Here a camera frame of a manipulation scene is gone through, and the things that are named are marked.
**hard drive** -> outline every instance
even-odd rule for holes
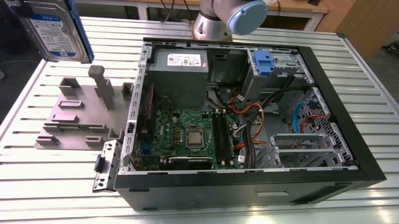
[[[74,0],[7,0],[45,60],[91,63],[95,55]]]

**blue cable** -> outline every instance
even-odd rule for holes
[[[297,117],[298,117],[299,109],[301,109],[302,105],[305,105],[305,104],[307,105],[307,104],[310,104],[310,102],[309,101],[302,101],[298,104],[298,106],[297,106],[297,108],[294,110],[293,125],[294,125],[294,130],[295,130],[297,133],[299,133],[298,118]]]

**ram slot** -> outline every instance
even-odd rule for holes
[[[221,138],[221,127],[219,127],[219,112],[213,114],[213,129],[214,129],[214,142],[218,161],[223,161],[223,149],[222,149],[222,138]]]
[[[222,139],[222,156],[223,161],[231,161],[231,148],[230,148],[230,141],[229,141],[229,126],[226,120],[226,113],[222,113],[219,116],[219,128],[221,128],[221,139]]]

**green circuit board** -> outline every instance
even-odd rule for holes
[[[238,122],[235,114],[227,114],[229,128]],[[190,130],[199,130],[203,135],[203,147],[187,148],[187,134]],[[230,138],[231,155],[234,157],[233,139]],[[237,168],[234,164],[221,164],[217,159],[213,112],[206,111],[159,111],[155,126],[155,140],[153,142],[151,155],[143,155],[146,170],[157,170],[161,156],[207,156],[214,158],[214,169]]]

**blue hard drive label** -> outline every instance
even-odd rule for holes
[[[34,14],[33,25],[49,51],[57,56],[74,57],[77,51],[70,36],[63,31],[63,21],[58,15]]]

